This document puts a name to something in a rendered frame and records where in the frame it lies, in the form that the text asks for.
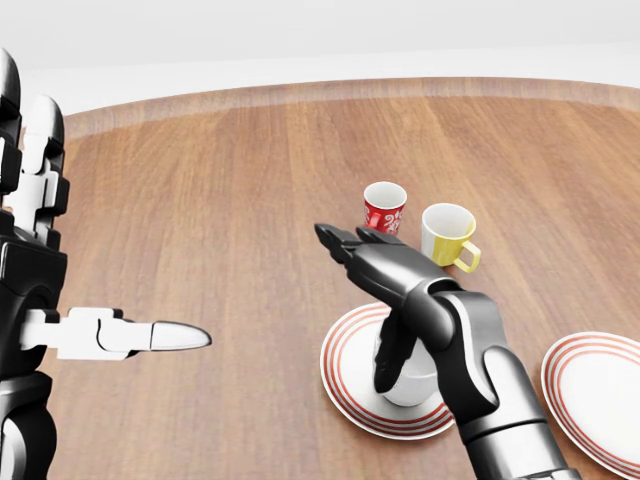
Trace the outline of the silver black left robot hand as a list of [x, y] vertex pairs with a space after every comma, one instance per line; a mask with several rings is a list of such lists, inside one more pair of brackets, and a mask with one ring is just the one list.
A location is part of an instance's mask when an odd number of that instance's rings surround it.
[[22, 121], [21, 81], [0, 47], [0, 391], [43, 379], [47, 349], [60, 359], [121, 361], [138, 352], [180, 351], [211, 345], [196, 326], [136, 323], [112, 308], [57, 306], [68, 257], [54, 228], [65, 214], [70, 183], [63, 175], [65, 126], [49, 96]]

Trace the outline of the white plate with red rings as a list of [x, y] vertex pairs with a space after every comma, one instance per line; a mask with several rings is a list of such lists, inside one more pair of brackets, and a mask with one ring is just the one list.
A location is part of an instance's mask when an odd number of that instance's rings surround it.
[[438, 391], [424, 403], [401, 407], [374, 388], [379, 333], [390, 308], [381, 302], [345, 313], [328, 331], [320, 352], [324, 388], [334, 405], [363, 430], [394, 440], [422, 440], [455, 420]]
[[640, 480], [640, 342], [597, 331], [567, 335], [541, 365], [545, 401], [568, 438], [625, 480]]

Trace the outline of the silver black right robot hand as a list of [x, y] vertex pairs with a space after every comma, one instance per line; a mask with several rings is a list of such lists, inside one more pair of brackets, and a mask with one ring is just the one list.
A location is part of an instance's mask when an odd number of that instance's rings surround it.
[[524, 365], [510, 350], [496, 303], [464, 290], [398, 238], [368, 227], [354, 233], [317, 223], [315, 233], [356, 286], [391, 309], [374, 367], [374, 388], [388, 392], [416, 342], [434, 360], [439, 390], [472, 441], [528, 424], [544, 424]]

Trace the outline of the white and yellow mug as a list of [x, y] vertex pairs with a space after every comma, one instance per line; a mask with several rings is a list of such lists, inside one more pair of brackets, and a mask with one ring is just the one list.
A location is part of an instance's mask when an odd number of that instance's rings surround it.
[[430, 205], [421, 216], [422, 254], [440, 267], [455, 265], [474, 272], [481, 259], [481, 250], [471, 241], [476, 226], [474, 215], [461, 205]]

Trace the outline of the red patterned mug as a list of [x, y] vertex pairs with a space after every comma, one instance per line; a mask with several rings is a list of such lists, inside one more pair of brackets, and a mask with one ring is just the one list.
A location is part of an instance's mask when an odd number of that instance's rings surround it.
[[365, 188], [363, 198], [365, 226], [397, 235], [408, 198], [404, 188], [393, 182], [379, 181]]

